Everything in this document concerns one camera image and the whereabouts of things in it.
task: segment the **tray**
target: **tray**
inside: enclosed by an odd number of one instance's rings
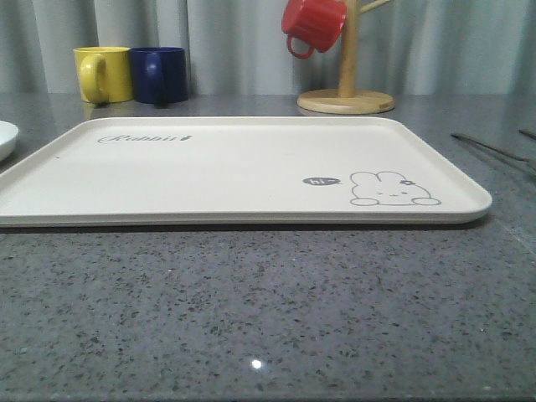
[[[459,224],[490,194],[378,117],[87,121],[0,175],[0,225]]]

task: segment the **gray speckled countertop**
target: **gray speckled countertop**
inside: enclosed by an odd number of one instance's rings
[[[2,229],[0,400],[536,399],[536,96],[403,96],[404,123],[494,197],[459,226]],[[299,116],[292,96],[95,108],[0,94],[5,170],[107,116]]]

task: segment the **rabbit illustration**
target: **rabbit illustration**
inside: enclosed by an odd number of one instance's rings
[[[350,176],[354,187],[351,201],[354,205],[438,205],[421,186],[397,172],[356,172]]]

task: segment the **wooden pole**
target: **wooden pole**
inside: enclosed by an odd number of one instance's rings
[[[338,83],[338,96],[353,98],[355,96],[355,75],[358,64],[358,31],[361,0],[344,0],[347,15],[343,28],[343,49],[341,71]]]

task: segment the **white tray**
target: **white tray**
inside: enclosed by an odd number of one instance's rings
[[[457,224],[490,194],[397,121],[84,122],[0,175],[0,225]]]

